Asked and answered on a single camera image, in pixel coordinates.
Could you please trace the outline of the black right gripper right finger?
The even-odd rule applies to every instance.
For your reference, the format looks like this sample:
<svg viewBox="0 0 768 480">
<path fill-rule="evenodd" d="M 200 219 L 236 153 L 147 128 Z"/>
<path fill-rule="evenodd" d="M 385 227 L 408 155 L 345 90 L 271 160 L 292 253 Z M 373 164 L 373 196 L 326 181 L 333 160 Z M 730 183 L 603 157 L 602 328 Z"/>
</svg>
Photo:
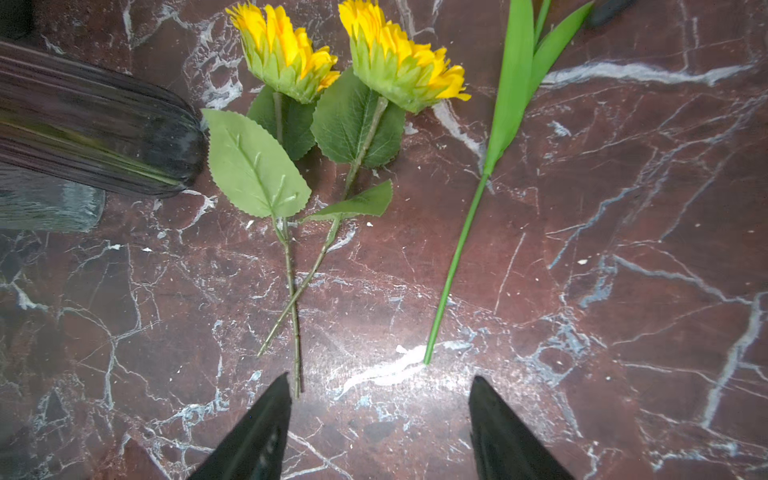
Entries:
<svg viewBox="0 0 768 480">
<path fill-rule="evenodd" d="M 469 396 L 471 440 L 480 479 L 570 479 L 572 475 L 483 377 Z"/>
</svg>

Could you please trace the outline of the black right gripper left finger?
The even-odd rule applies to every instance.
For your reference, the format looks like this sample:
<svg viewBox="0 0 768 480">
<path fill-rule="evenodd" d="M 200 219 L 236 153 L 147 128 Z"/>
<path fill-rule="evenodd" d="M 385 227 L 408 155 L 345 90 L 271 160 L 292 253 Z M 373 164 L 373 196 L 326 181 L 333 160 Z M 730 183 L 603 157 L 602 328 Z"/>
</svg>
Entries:
<svg viewBox="0 0 768 480">
<path fill-rule="evenodd" d="M 280 478 L 292 405 L 287 376 L 270 384 L 189 480 Z"/>
</svg>

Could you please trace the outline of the yellow sunflower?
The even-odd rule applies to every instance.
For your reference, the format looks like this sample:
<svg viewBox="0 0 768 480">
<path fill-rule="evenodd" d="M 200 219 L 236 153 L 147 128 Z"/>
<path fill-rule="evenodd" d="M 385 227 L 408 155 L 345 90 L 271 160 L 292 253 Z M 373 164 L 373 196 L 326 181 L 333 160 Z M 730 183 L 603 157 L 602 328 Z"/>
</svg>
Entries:
<svg viewBox="0 0 768 480">
<path fill-rule="evenodd" d="M 391 162 L 402 142 L 407 114 L 418 114 L 445 100 L 470 99 L 465 70 L 451 63 L 445 49 L 414 42 L 403 28 L 386 18 L 375 1 L 343 1 L 339 18 L 348 35 L 352 65 L 334 71 L 312 112 L 310 132 L 320 151 L 349 167 L 343 197 L 311 215 L 328 221 L 323 261 L 342 222 L 383 214 L 393 187 L 382 183 L 362 193 L 353 191 L 361 169 Z"/>
<path fill-rule="evenodd" d="M 281 6 L 245 2 L 226 12 L 240 34 L 248 70 L 263 87 L 246 114 L 204 110 L 208 166 L 233 206 L 270 221 L 283 249 L 288 292 L 295 295 L 289 221 L 311 196 L 296 164 L 315 144 L 314 109 L 340 76 L 337 58 L 326 47 L 314 48 Z"/>
</svg>

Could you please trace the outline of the yellow tulip flower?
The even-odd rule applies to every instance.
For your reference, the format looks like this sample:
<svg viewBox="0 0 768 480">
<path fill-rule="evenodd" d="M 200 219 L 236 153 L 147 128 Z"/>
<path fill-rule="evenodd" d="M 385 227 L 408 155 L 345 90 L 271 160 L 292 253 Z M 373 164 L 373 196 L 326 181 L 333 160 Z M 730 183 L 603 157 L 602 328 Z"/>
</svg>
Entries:
<svg viewBox="0 0 768 480">
<path fill-rule="evenodd" d="M 548 1 L 541 3 L 538 13 L 534 12 L 531 1 L 519 0 L 510 3 L 498 91 L 482 175 L 459 235 L 439 300 L 423 358 L 423 363 L 426 365 L 432 360 L 454 277 L 486 182 L 506 148 L 515 139 L 526 108 L 536 90 L 583 26 L 593 7 L 592 1 L 586 3 L 562 20 L 549 33 L 543 34 L 550 8 Z"/>
</svg>

